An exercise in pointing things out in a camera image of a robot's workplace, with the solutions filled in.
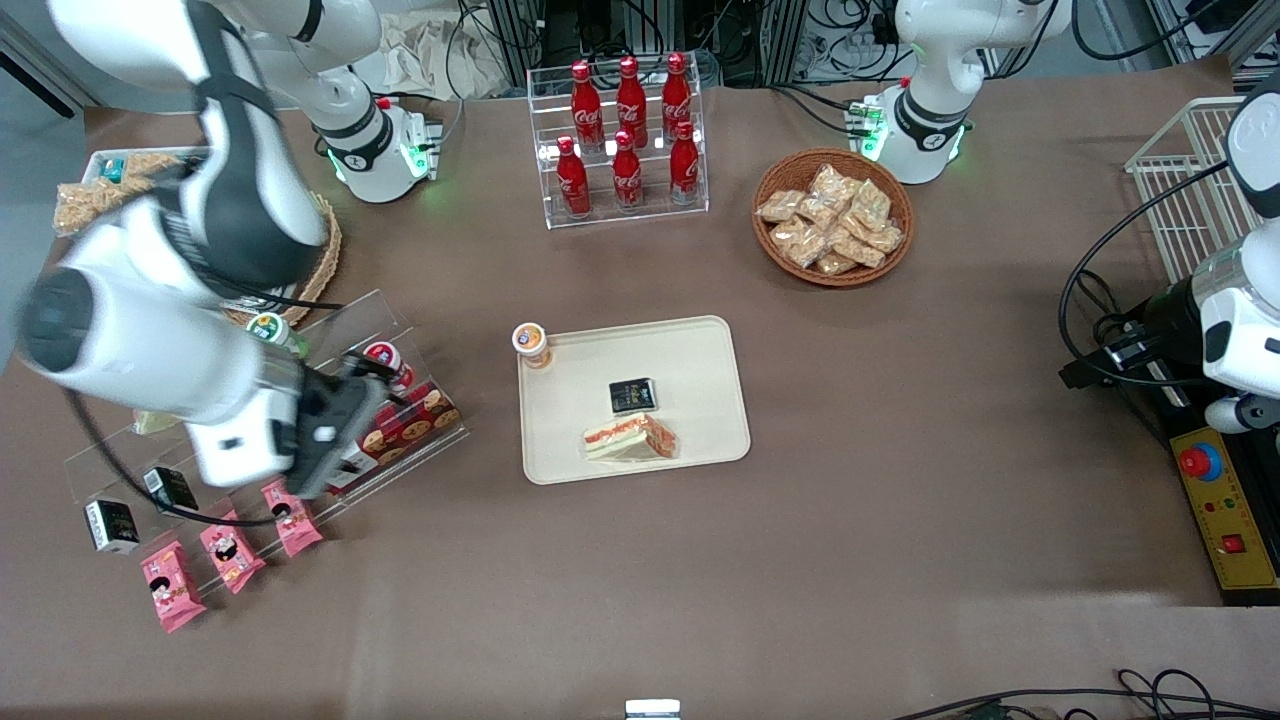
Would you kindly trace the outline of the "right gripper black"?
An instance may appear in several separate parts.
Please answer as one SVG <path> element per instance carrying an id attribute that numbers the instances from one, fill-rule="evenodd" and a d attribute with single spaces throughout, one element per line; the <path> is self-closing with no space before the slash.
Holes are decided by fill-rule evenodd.
<path id="1" fill-rule="evenodd" d="M 316 498 L 346 464 L 344 455 L 366 432 L 401 372 L 357 351 L 344 352 L 344 375 L 306 372 L 298 401 L 291 493 Z"/>

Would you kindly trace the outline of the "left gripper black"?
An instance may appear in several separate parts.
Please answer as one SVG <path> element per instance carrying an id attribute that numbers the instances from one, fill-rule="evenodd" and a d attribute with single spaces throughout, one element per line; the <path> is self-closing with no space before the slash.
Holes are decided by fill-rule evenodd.
<path id="1" fill-rule="evenodd" d="M 1190 283 L 1170 284 L 1110 320 L 1120 336 L 1101 347 L 1105 374 L 1088 363 L 1069 363 L 1059 370 L 1068 389 L 1105 386 L 1106 375 L 1139 375 L 1155 363 L 1172 365 L 1176 375 L 1203 374 L 1201 310 Z"/>

